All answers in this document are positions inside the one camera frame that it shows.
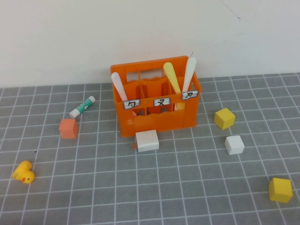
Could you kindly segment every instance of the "orange plastic crate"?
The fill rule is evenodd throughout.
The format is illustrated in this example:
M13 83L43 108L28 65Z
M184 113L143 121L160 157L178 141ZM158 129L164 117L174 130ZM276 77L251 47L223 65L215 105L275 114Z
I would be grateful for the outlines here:
M182 90L188 56L134 62L111 66L111 73L117 72L122 80L128 100L139 99L140 104L132 109L125 109L117 90L112 85L113 99L117 110L118 122L122 137L134 136L136 132L156 130L157 132L196 126L198 103L202 87L194 73L188 91L197 90L196 97L182 100L182 94L175 94L168 78L164 75L163 65L173 64L179 87ZM161 69L162 76L142 79L140 72ZM127 73L137 72L138 80L127 81ZM170 104L154 106L160 98L169 98ZM174 110L176 103L185 103L184 110ZM143 115L133 116L132 111Z

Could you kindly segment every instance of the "rubber duck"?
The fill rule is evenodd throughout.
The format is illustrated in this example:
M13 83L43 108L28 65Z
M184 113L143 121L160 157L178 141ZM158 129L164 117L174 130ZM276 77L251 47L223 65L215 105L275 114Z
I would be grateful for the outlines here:
M24 184L30 184L34 180L34 173L30 171L32 164L29 161L21 162L13 173L13 179L21 180Z

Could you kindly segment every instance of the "glue stick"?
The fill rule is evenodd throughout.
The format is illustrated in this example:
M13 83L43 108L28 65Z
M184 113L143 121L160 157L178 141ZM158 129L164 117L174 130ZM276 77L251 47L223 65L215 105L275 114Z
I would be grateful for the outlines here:
M75 119L77 116L79 116L81 113L83 113L88 107L90 107L95 101L96 101L95 98L93 96L90 96L80 106L73 109L69 113L70 117Z

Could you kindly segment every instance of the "orange foam cube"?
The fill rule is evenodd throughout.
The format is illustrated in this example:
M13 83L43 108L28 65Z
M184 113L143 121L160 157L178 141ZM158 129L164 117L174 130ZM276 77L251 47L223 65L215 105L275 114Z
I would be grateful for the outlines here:
M79 127L75 119L62 119L59 131L60 136L63 139L75 139L77 137Z

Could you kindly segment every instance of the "yellow foam cube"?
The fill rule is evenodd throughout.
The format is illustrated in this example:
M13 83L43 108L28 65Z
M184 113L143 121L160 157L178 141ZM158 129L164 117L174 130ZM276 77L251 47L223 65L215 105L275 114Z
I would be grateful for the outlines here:
M215 123L224 130L234 124L235 115L227 108L217 111L215 114Z
M274 177L269 184L269 197L271 201L287 203L293 196L290 180Z

